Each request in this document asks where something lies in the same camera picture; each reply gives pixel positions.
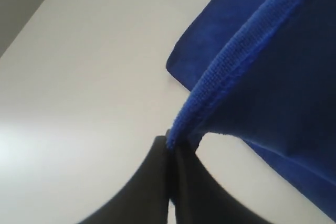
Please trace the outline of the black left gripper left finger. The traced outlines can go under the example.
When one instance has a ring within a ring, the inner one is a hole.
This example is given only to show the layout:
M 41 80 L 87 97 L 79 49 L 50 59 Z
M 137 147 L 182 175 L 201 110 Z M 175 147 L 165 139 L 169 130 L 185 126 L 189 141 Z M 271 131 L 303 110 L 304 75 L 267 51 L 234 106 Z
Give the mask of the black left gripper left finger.
M 96 212 L 86 224 L 167 223 L 169 153 L 166 137 L 157 136 L 138 170 L 121 190 Z

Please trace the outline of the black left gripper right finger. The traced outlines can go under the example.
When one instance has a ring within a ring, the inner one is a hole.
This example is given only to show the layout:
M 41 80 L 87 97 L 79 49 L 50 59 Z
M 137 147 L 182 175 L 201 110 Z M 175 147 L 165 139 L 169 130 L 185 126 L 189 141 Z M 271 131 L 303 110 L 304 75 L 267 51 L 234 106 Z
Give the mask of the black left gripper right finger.
M 231 196 L 188 144 L 174 150 L 177 223 L 262 223 L 262 217 Z

